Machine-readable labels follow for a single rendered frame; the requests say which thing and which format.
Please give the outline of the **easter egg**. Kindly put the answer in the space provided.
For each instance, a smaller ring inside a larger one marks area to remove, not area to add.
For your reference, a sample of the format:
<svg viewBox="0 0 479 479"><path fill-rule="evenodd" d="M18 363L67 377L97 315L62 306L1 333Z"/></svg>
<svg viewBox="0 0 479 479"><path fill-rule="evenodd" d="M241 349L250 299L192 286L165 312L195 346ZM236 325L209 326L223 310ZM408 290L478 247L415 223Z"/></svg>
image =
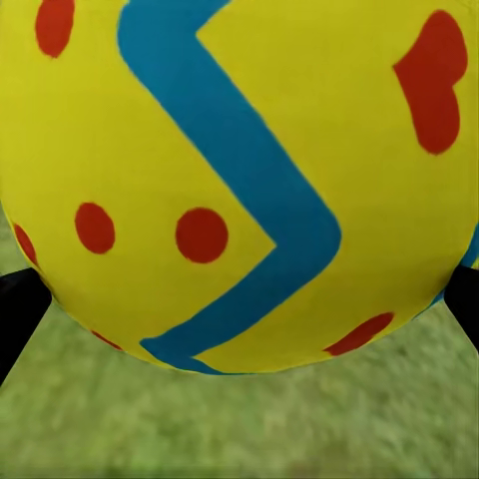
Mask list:
<svg viewBox="0 0 479 479"><path fill-rule="evenodd" d="M479 268L479 0L0 0L0 200L144 361L363 347Z"/></svg>

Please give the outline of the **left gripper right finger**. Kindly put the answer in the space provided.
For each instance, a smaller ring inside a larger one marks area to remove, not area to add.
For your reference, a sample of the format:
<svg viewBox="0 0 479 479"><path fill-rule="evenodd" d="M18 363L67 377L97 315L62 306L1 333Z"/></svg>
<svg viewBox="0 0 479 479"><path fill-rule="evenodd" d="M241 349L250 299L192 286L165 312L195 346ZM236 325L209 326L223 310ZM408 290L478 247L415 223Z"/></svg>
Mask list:
<svg viewBox="0 0 479 479"><path fill-rule="evenodd" d="M479 352L479 268L457 267L443 297Z"/></svg>

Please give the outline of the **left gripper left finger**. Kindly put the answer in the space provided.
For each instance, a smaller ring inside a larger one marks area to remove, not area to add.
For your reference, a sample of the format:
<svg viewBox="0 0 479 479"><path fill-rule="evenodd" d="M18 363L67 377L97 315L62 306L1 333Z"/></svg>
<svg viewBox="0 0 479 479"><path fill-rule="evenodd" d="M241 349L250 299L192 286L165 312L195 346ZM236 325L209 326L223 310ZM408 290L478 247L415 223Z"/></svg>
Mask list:
<svg viewBox="0 0 479 479"><path fill-rule="evenodd" d="M0 276L0 386L51 303L33 267Z"/></svg>

